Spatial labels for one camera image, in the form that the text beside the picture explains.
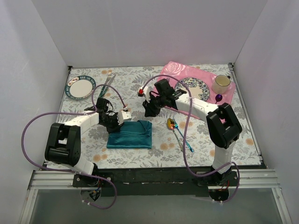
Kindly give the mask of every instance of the plate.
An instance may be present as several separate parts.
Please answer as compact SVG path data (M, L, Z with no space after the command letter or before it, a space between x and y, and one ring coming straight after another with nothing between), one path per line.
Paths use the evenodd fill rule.
M70 80L65 86L65 94L74 100L89 97L95 88L95 80L90 76L77 76Z
M180 81L189 87L192 97L203 101L207 101L207 99L209 99L210 89L204 81L193 77L183 78ZM174 89L182 89L186 91L186 88L183 87L181 83L177 83Z

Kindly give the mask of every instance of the plate rim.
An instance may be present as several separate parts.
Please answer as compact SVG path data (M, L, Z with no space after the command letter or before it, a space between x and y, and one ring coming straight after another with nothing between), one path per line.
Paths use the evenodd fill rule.
M71 89L71 86L73 85L73 83L75 83L75 82L73 82L71 85L69 85L69 82L71 82L71 81L72 81L73 79L75 79L75 78L79 78L79 79L78 79L77 81L75 81L75 82L78 82L78 81L80 81L80 80L87 80L87 81L89 81L89 82L92 84L92 90L91 90L87 95L85 95L85 96L83 96L83 97L74 97L74 96L71 94L70 89ZM85 99L85 98L89 97L89 96L92 94L92 92L93 92L93 90L94 90L95 87L96 87L96 82L95 82L95 80L94 80L91 76L76 76L76 77L72 78L71 80L69 80L69 81L67 82L67 84L65 85L64 91L65 91L65 94L66 94L66 96L67 96L68 98L71 98L71 99L73 99L73 100L82 100L82 99Z

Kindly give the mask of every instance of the white plate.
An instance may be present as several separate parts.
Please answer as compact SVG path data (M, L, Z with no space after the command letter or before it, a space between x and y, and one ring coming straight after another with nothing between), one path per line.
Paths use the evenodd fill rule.
M65 86L65 94L74 100L89 97L95 88L95 80L90 76L77 76L70 80Z

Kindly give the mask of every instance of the iridescent spoon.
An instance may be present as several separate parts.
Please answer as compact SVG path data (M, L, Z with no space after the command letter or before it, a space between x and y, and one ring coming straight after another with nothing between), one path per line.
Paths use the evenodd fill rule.
M173 128L173 129L176 128L178 130L178 132L181 134L181 136L184 138L183 134L181 133L181 131L178 128L178 124L176 123L175 119L171 119L171 118L168 118L168 119L170 120L171 128ZM193 148L189 145L189 143L187 142L187 140L186 140L186 145L188 146L188 148L190 149L190 151L194 153Z
M168 129L172 130L172 132L174 133L174 135L176 136L176 138L178 140L178 145L181 148L181 151L183 151L183 145L182 145L180 139L178 138L177 134L174 132L174 126L171 124L170 118L167 119L167 127L168 127Z

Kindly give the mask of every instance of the pink placemat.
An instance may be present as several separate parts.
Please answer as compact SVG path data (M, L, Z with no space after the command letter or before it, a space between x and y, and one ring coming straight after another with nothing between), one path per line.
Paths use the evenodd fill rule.
M207 86L209 87L209 90L210 90L210 96L209 96L207 102L211 103L211 104L216 104L215 97L217 94L214 93L212 90L212 83L214 82L217 75L215 75L211 72L203 71L203 70L200 70L200 69L188 66L188 65L180 64L177 62L169 62L167 65L165 65L162 68L160 75L170 75L170 76L177 78L178 80L181 80L181 79L187 78L187 77L193 77L193 78L198 78L198 79L202 80L203 82L205 82L207 84ZM173 88L175 87L176 83L177 83L177 81L172 78L169 80L169 84ZM235 83L231 82L228 90L224 94L222 94L222 101L218 102L217 104L218 105L221 105L223 103L230 104L233 99L234 91L235 91ZM186 114L186 115L188 114L185 111L178 111L178 112Z

